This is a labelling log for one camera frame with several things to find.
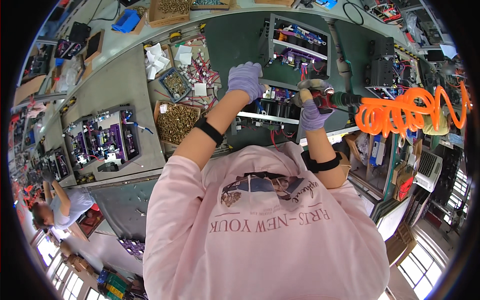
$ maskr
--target black cable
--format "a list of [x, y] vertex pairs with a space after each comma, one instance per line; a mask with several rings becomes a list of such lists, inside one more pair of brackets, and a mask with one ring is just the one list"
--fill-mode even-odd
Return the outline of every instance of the black cable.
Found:
[[[357, 22], [353, 21], [352, 18], [350, 18], [350, 16], [348, 15], [347, 11], [345, 10], [345, 6], [346, 6], [347, 4], [350, 4], [351, 6], [353, 6], [353, 8], [359, 13], [360, 18], [361, 18], [361, 23], [357, 23]], [[345, 15], [347, 16], [347, 18], [348, 18], [353, 24], [360, 25], [360, 26], [362, 26], [362, 25], [364, 24], [364, 21], [365, 21], [365, 20], [363, 19], [363, 15], [362, 15], [361, 12], [359, 11], [359, 8], [360, 8], [361, 10], [363, 10], [364, 12], [366, 12], [367, 15], [369, 15], [369, 16], [372, 17], [373, 19], [375, 19], [375, 20], [377, 20], [377, 21], [379, 21], [380, 23], [385, 24], [385, 25], [393, 25], [393, 26], [395, 26], [395, 25], [400, 25], [400, 24], [403, 22], [403, 18], [402, 18], [402, 22], [400, 22], [400, 23], [396, 23], [396, 24], [385, 23], [384, 21], [378, 19], [378, 18], [375, 17], [374, 15], [368, 13], [363, 7], [359, 6], [358, 4], [352, 3], [352, 2], [350, 2], [349, 0], [347, 0], [347, 2], [345, 2], [345, 3], [343, 3], [342, 8], [343, 8], [343, 12], [344, 12]]]
[[88, 21], [87, 25], [90, 24], [91, 21], [97, 21], [97, 20], [104, 20], [104, 21], [113, 21], [117, 18], [117, 15], [120, 13], [120, 0], [117, 0], [117, 3], [118, 3], [118, 6], [117, 6], [117, 11], [115, 12], [115, 16], [112, 18], [112, 19], [105, 19], [105, 18], [98, 18], [98, 19], [93, 19], [93, 17], [95, 16], [96, 14], [96, 11], [98, 10], [98, 8], [100, 7], [100, 4], [102, 3], [102, 0], [100, 0], [100, 2], [98, 3], [96, 9], [95, 9], [95, 12], [93, 13], [92, 15], [92, 18], [90, 19], [90, 21]]

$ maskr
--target person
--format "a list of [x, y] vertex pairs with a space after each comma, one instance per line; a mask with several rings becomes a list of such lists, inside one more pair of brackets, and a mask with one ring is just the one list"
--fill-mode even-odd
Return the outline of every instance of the person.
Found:
[[[223, 134], [261, 97], [261, 71], [251, 62], [230, 69], [225, 96], [206, 115], [211, 128]], [[197, 123], [165, 164], [148, 204], [143, 275], [150, 299], [377, 300], [384, 292], [385, 243], [338, 161], [332, 163], [337, 156], [323, 128], [329, 115], [319, 113], [308, 89], [299, 92], [310, 159], [330, 169], [307, 170], [293, 142], [280, 152], [251, 145], [209, 160], [218, 136]], [[288, 178], [294, 190], [284, 200], [257, 182], [225, 201], [237, 177], [240, 185], [244, 177]]]
[[[455, 113], [455, 116], [456, 116], [457, 120], [460, 119], [460, 116], [457, 113]], [[439, 118], [438, 130], [437, 131], [433, 128], [432, 118], [430, 117], [430, 115], [422, 115], [422, 117], [423, 117], [423, 124], [424, 124], [422, 132], [424, 134], [446, 135], [450, 131], [452, 131], [452, 132], [457, 131], [457, 127], [453, 123], [451, 114], [448, 114], [445, 117], [445, 115], [442, 112], [440, 113], [440, 118]]]
[[[94, 204], [92, 195], [85, 189], [64, 189], [47, 170], [42, 176], [45, 201], [32, 205], [34, 221], [40, 228], [67, 229]], [[50, 185], [55, 196], [52, 196]]]

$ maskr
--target yellow shirt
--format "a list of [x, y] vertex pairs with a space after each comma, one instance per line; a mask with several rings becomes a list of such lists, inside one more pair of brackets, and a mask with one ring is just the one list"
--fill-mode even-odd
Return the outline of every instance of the yellow shirt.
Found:
[[430, 115], [422, 115], [423, 117], [423, 133], [429, 135], [446, 135], [449, 132], [447, 125], [447, 118], [443, 113], [440, 114], [440, 121], [438, 122], [438, 131], [433, 129], [432, 118]]

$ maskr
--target air conditioner unit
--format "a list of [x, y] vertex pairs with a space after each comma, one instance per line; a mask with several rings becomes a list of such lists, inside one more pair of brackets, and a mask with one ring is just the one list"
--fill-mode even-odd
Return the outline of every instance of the air conditioner unit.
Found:
[[422, 151], [420, 166], [414, 183], [417, 183], [429, 192], [433, 192], [440, 177], [440, 172], [442, 172], [442, 162], [443, 159], [440, 156]]

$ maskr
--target gray shirt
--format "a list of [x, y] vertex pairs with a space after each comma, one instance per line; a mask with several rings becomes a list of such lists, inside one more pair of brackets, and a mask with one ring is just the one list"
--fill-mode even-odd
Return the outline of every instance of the gray shirt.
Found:
[[86, 212], [94, 203], [92, 195], [86, 189], [65, 189], [70, 199], [70, 211], [68, 216], [60, 212], [61, 201], [58, 195], [53, 197], [50, 207], [53, 211], [53, 226], [56, 229], [67, 229], [81, 214]]

